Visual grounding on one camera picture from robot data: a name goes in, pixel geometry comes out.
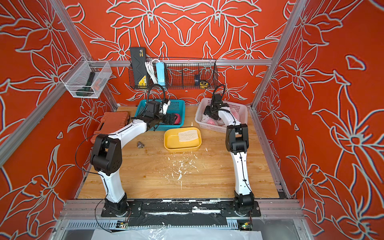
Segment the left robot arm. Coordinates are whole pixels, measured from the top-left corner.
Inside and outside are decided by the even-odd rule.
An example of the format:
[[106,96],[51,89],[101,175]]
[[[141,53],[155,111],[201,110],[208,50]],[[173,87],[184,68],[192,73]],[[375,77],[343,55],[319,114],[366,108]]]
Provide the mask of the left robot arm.
[[175,114],[168,114],[170,101],[166,99],[165,89],[159,84],[149,88],[159,88],[163,92],[163,99],[146,100],[146,106],[139,115],[133,117],[130,124],[110,134],[97,135],[91,156],[91,165],[103,180],[106,191],[105,203],[101,216],[125,217],[129,214],[127,194],[123,189],[120,178],[120,167],[123,162],[122,149],[131,140],[147,132],[160,123],[174,123]]

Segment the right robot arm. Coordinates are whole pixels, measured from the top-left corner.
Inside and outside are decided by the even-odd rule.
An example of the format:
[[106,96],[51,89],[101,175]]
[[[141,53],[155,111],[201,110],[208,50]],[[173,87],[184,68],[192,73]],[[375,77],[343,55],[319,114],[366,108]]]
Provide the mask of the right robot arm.
[[215,121],[222,121],[226,126],[225,145],[230,153],[235,171],[234,211],[239,216],[250,214],[255,206],[255,196],[251,189],[247,152],[249,148],[248,125],[235,118],[223,96],[226,87],[218,85],[212,94],[211,103],[205,108],[204,115]]

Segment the teal plastic basket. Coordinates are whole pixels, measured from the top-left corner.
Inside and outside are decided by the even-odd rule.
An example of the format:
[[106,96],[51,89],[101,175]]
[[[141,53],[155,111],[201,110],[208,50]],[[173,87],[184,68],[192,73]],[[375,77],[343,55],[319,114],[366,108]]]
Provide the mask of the teal plastic basket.
[[159,124],[151,128],[151,131],[167,131],[170,129],[181,128],[184,125],[185,113],[186,113],[186,104],[183,100],[170,100],[171,104],[167,110],[167,114],[179,114],[181,116],[181,123],[179,125],[165,125]]

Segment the yellow plastic tray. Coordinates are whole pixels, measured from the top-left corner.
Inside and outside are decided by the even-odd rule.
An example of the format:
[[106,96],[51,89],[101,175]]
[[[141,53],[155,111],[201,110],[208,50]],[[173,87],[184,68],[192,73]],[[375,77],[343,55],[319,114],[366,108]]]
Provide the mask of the yellow plastic tray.
[[201,144],[201,132],[196,127],[170,129],[164,134],[164,147],[171,153],[197,151]]

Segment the yellow tape measure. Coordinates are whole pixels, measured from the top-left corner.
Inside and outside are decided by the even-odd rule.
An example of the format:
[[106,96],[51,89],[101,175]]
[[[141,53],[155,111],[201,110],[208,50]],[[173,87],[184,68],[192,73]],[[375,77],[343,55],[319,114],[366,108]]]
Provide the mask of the yellow tape measure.
[[209,83],[206,81],[200,81],[199,86],[201,89],[206,89],[209,86]]

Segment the pink plastic basket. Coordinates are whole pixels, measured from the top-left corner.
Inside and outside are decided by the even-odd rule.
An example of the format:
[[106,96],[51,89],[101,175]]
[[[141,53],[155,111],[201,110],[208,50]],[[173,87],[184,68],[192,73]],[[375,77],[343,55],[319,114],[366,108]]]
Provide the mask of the pink plastic basket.
[[[224,125],[223,121],[217,121],[217,125],[208,124],[203,121],[204,117],[204,111],[206,106],[210,105],[211,98],[203,98],[198,106],[198,109],[196,111],[195,115],[195,121],[199,124],[201,129],[211,130],[219,133],[225,133],[226,132],[226,126]],[[247,124],[248,123],[248,108],[245,105],[234,103],[234,102],[228,102],[224,101],[225,104],[229,105],[230,111],[235,117],[235,119],[242,123]]]

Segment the small grey metal part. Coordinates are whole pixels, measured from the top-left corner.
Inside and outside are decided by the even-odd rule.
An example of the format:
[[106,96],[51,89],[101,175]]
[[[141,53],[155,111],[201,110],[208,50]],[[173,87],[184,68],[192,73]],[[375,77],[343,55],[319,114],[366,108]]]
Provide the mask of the small grey metal part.
[[145,145],[144,145],[142,142],[137,142],[137,147],[138,147],[139,149],[142,149],[142,148],[145,147]]

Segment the light blue power bank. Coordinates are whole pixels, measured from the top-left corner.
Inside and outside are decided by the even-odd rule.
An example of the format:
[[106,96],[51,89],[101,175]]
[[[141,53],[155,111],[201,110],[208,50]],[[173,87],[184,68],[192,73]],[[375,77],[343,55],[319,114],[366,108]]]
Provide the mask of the light blue power bank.
[[157,80],[158,84],[165,87],[166,86],[166,70],[165,70],[165,64],[162,62],[156,63],[156,71],[157,71]]

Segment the orange tool case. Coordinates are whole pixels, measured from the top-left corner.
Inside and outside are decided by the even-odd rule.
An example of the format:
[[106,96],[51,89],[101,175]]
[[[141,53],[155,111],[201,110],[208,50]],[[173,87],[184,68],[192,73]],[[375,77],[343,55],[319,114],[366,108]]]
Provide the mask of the orange tool case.
[[113,133],[128,124],[130,118],[129,112],[107,112],[103,115],[101,122],[94,131],[91,143],[94,144],[98,134]]

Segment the black rectangular device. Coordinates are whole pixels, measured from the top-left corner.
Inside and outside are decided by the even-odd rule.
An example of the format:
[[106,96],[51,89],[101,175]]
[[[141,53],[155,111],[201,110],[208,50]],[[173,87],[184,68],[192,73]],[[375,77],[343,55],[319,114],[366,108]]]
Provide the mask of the black rectangular device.
[[134,86],[138,89],[145,89],[148,86],[146,50],[143,47],[132,47],[130,53],[134,74]]

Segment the clear acrylic wall box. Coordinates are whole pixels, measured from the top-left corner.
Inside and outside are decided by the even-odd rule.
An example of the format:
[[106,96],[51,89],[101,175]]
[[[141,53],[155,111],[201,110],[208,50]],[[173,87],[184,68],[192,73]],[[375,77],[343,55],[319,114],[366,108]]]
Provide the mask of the clear acrylic wall box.
[[[96,73],[91,85],[93,94],[89,97],[77,96],[76,91],[86,85],[90,72]],[[74,98],[97,99],[100,97],[112,72],[112,68],[108,62],[97,61],[93,63],[92,61],[88,61],[84,56],[81,56],[60,77],[60,81]]]

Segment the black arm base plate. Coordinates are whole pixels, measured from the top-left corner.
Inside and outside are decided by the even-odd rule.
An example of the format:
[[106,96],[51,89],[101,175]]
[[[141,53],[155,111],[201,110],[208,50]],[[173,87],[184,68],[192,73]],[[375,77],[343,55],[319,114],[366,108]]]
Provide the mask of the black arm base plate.
[[182,214],[220,214],[223,217],[260,217],[261,211],[258,202],[254,208],[244,213],[235,210],[232,199],[138,199],[127,200],[127,209],[118,214],[107,204],[104,204],[101,217],[139,217],[144,214],[152,215],[182,215]]

